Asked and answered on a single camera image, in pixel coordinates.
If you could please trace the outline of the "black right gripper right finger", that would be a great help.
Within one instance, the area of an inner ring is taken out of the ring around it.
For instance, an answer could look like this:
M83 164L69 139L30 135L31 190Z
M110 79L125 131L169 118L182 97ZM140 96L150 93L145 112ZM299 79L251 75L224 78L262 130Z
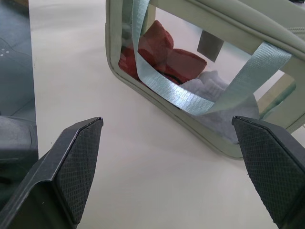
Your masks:
M284 128L235 116L248 176L279 229L305 229L305 148Z

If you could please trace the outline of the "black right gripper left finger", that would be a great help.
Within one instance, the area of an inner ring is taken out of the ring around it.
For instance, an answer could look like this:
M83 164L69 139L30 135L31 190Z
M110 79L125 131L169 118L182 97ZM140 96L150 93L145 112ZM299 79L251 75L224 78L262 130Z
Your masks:
M36 125L0 116L0 229L77 229L102 127L101 117L75 123L39 156Z

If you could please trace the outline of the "clear plastic tote bag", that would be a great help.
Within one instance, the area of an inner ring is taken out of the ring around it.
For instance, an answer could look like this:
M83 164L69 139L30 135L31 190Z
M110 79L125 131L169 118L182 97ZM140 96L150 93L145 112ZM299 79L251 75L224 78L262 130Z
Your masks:
M156 71L138 53L155 20L174 48L207 61L228 84L216 102ZM213 150L241 159L238 144L194 119L250 96L259 118L289 133L305 125L305 0L106 0L106 53L114 75Z

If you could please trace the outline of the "white cloth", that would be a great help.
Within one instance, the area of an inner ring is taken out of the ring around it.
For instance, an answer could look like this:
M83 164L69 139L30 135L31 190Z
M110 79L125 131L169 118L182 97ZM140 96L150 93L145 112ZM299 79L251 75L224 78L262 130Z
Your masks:
M216 102L227 86L228 84L218 76L217 71L202 72L197 78L180 85L181 88L211 102ZM221 110L202 116L194 116L194 119L219 134L225 140L236 145L238 144L238 139L235 129L232 126L232 118L234 116L258 119L259 108L255 97L253 95L248 97L232 109Z

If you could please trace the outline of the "red cloth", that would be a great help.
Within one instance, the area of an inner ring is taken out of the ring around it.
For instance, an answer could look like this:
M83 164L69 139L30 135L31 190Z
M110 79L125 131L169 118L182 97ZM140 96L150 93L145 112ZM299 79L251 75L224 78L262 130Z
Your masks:
M207 66L198 55L173 47L170 33L155 20L139 39L138 53L156 71L177 85L197 78Z

